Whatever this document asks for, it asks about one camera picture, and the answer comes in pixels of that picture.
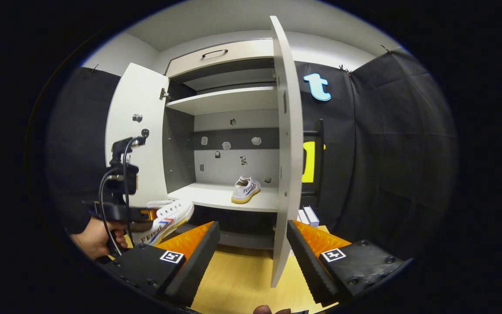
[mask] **white sneaker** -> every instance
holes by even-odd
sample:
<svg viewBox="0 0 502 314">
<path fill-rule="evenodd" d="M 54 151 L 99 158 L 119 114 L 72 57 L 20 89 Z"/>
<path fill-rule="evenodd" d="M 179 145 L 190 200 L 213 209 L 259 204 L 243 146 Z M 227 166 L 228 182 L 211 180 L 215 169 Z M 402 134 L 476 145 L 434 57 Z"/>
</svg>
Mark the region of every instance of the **white sneaker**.
<svg viewBox="0 0 502 314">
<path fill-rule="evenodd" d="M 247 203 L 251 197 L 261 191 L 261 184 L 252 177 L 239 177 L 231 195 L 231 201 L 238 204 Z"/>
<path fill-rule="evenodd" d="M 177 201 L 150 201 L 147 207 L 156 210 L 152 227 L 144 232 L 132 232 L 133 244 L 159 244 L 162 239 L 171 234 L 177 227 L 183 225 L 193 216 L 193 202 L 179 199 Z"/>
</svg>

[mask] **black cable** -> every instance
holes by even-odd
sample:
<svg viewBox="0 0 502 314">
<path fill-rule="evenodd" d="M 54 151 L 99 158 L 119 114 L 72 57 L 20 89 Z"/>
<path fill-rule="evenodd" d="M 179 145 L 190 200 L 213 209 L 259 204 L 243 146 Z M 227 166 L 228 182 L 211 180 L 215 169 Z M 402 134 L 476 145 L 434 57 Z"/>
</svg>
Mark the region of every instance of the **black cable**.
<svg viewBox="0 0 502 314">
<path fill-rule="evenodd" d="M 127 186 L 127 151 L 131 147 L 131 144 L 136 141 L 137 138 L 134 137 L 127 143 L 125 147 L 125 151 L 123 153 L 123 185 L 125 186 L 125 210 L 127 211 L 127 218 L 125 220 L 125 225 L 127 226 L 127 234 L 129 235 L 129 239 L 131 239 L 131 243 L 133 247 L 135 247 L 135 242 L 133 240 L 133 235 L 131 234 L 131 223 L 129 222 L 129 187 Z"/>
<path fill-rule="evenodd" d="M 106 219 L 106 212 L 104 211 L 104 196 L 103 196 L 103 193 L 104 193 L 104 183 L 106 183 L 106 181 L 109 179 L 109 176 L 115 171 L 115 169 L 110 169 L 108 170 L 105 175 L 102 177 L 102 180 L 100 181 L 100 188 L 98 189 L 98 202 L 100 203 L 100 210 L 102 211 L 102 216 L 104 218 L 104 227 L 106 229 L 106 232 L 108 233 L 108 237 L 110 238 L 110 240 L 112 241 L 114 247 L 115 247 L 115 250 L 116 252 L 121 255 L 121 251 L 119 250 L 119 248 L 117 247 L 117 243 L 115 242 L 115 237 L 112 235 L 112 232 L 109 230 L 108 228 L 108 220 Z"/>
</svg>

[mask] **yellow sign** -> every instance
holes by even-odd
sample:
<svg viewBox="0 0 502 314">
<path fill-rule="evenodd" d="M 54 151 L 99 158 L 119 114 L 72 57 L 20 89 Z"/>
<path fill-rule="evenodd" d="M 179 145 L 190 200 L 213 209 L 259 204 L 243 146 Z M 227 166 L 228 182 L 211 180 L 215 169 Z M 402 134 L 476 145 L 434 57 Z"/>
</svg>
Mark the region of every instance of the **yellow sign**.
<svg viewBox="0 0 502 314">
<path fill-rule="evenodd" d="M 313 183 L 313 177 L 315 176 L 315 142 L 303 143 L 303 149 L 305 149 L 305 171 L 301 176 L 301 182 Z"/>
</svg>

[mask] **door handle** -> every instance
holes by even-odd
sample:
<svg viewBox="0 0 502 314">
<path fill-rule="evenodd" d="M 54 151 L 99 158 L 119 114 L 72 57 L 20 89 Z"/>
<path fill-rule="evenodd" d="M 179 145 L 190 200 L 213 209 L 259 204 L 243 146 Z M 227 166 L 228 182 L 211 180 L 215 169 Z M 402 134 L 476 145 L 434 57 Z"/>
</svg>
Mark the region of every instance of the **door handle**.
<svg viewBox="0 0 502 314">
<path fill-rule="evenodd" d="M 204 55 L 203 55 L 203 58 L 204 58 L 207 54 L 211 54 L 211 53 L 213 53 L 213 52 L 218 52 L 218 51 L 223 51 L 225 54 L 227 53 L 227 49 L 215 50 L 215 51 L 207 52 L 206 54 L 204 54 Z"/>
</svg>

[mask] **black curtain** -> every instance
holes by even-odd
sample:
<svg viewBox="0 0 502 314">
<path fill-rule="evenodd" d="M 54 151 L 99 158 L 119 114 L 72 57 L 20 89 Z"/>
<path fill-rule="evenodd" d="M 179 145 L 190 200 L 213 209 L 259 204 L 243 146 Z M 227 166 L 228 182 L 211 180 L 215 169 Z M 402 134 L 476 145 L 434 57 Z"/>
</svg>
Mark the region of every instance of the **black curtain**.
<svg viewBox="0 0 502 314">
<path fill-rule="evenodd" d="M 368 239 L 401 259 L 414 257 L 438 228 L 458 170 L 454 120 L 437 83 L 401 48 L 351 76 L 296 66 L 300 78 L 327 79 L 332 95 L 314 100 L 300 82 L 304 129 L 325 119 L 321 223 L 348 241 Z"/>
<path fill-rule="evenodd" d="M 98 199 L 106 168 L 106 120 L 119 78 L 104 71 L 76 69 L 50 116 L 45 172 L 55 209 L 72 234 L 82 232 L 90 219 L 81 202 Z"/>
</svg>

